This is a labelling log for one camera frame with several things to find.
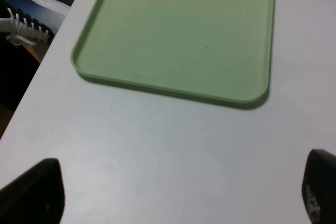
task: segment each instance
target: white shoelace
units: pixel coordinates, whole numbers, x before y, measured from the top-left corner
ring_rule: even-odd
[[[0,18],[0,32],[10,33],[6,36],[6,39],[15,46],[18,45],[31,45],[35,46],[36,42],[31,41],[38,40],[44,43],[47,43],[49,38],[48,31],[42,31],[42,28],[39,26],[35,28],[34,23],[31,23],[31,26],[28,26],[27,19],[24,18],[24,23],[19,20],[19,14],[16,14],[14,17],[12,10],[8,8],[8,11],[11,15],[10,18]]]

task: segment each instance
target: light green plastic tray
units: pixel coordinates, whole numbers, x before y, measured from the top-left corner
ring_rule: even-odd
[[[90,80],[219,104],[269,85],[274,0],[97,0],[71,61]]]

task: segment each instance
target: blue shoe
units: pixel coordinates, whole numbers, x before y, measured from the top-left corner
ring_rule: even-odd
[[[48,49],[44,45],[52,42],[65,15],[32,0],[0,2],[0,33],[8,34],[6,39],[13,45],[36,46],[38,58],[42,60]]]

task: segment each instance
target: table surface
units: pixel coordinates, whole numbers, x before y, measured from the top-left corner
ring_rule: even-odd
[[[0,187],[60,160],[62,223],[309,223],[312,148],[336,153],[336,2],[276,0],[271,88],[238,110],[93,84],[70,53],[75,0],[0,141]]]

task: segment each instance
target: wooden floor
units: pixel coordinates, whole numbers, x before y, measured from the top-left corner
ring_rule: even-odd
[[[0,138],[4,134],[5,129],[7,128],[7,125],[13,116],[13,113],[13,111],[9,110],[0,103]]]

